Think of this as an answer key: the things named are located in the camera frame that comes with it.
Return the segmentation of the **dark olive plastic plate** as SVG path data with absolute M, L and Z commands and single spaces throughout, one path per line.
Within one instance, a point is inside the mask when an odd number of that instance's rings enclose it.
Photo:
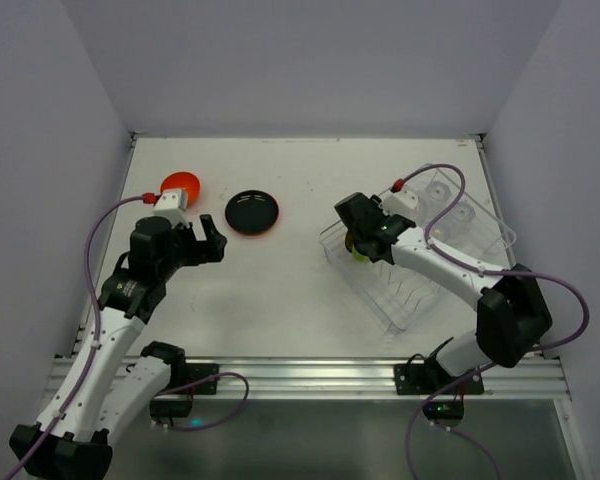
M 353 235 L 352 235 L 352 233 L 350 231 L 347 231 L 346 234 L 345 234 L 344 245 L 345 245 L 345 249 L 349 253 L 353 252 L 353 249 L 354 249 L 354 238 L 353 238 Z

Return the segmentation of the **green plastic plate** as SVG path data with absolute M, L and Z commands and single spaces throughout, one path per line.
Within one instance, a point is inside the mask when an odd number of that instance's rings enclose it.
M 367 263 L 369 261 L 369 258 L 367 256 L 361 254 L 360 252 L 358 252 L 355 247 L 351 248 L 351 254 L 357 262 Z

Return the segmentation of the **orange plastic plate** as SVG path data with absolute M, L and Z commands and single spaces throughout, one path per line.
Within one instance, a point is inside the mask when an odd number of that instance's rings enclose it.
M 227 223 L 232 230 L 240 235 L 247 237 L 259 237 L 267 234 L 276 226 L 280 218 L 279 214 L 258 213 L 248 215 L 240 212 L 231 214 L 227 218 Z

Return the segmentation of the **black plastic plate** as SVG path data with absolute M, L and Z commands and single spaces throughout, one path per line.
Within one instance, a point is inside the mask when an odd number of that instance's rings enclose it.
M 225 220 L 231 214 L 240 212 L 248 215 L 258 213 L 273 213 L 280 215 L 279 205 L 276 199 L 267 192 L 261 190 L 246 190 L 235 194 L 227 203 L 224 211 Z

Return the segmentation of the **orange plastic bowl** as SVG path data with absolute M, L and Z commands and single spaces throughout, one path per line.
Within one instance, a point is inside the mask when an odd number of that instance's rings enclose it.
M 201 191 L 199 178 L 187 171 L 174 172 L 168 175 L 161 183 L 160 192 L 181 189 L 187 195 L 187 206 L 191 207 L 198 199 Z

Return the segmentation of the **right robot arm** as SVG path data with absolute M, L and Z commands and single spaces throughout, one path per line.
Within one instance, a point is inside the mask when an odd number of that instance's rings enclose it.
M 414 221 L 383 212 L 376 199 L 360 192 L 338 202 L 335 211 L 357 252 L 426 277 L 476 313 L 473 330 L 446 340 L 426 359 L 438 376 L 458 378 L 490 363 L 513 368 L 553 325 L 534 273 L 525 266 L 506 270 L 453 248 L 441 250 Z

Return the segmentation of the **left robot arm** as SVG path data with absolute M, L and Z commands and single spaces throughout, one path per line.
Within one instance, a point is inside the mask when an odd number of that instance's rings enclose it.
M 63 383 L 35 422 L 18 425 L 10 437 L 18 470 L 39 479 L 104 478 L 114 445 L 132 420 L 156 394 L 184 384 L 184 350 L 161 342 L 150 343 L 131 372 L 114 380 L 174 274 L 223 260 L 226 237 L 211 216 L 199 221 L 202 240 L 190 223 L 164 214 L 136 222 L 128 250 L 102 284 L 94 319 Z

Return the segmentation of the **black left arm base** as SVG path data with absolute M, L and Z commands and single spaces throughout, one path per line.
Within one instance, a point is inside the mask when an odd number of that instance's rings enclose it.
M 169 382 L 163 390 L 182 387 L 189 383 L 202 380 L 217 374 L 220 367 L 216 363 L 188 363 L 183 348 L 153 341 L 141 350 L 141 357 L 155 357 L 162 360 L 170 369 Z M 169 426 L 174 426 L 175 419 L 187 418 L 193 408 L 194 395 L 215 395 L 218 380 L 211 380 L 190 387 L 188 390 L 179 391 L 173 398 L 169 395 L 152 399 L 149 403 L 149 414 L 151 418 L 165 421 Z

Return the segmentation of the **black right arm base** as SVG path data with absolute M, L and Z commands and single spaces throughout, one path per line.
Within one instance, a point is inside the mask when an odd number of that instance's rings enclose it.
M 421 353 L 413 354 L 405 363 L 393 366 L 393 380 L 396 394 L 399 396 L 429 396 L 454 380 L 437 363 L 437 354 L 451 341 L 451 338 L 439 345 L 425 357 Z M 483 379 L 480 374 L 446 392 L 451 400 L 432 400 L 422 407 L 427 420 L 445 427 L 457 427 L 464 418 L 466 395 L 482 395 Z

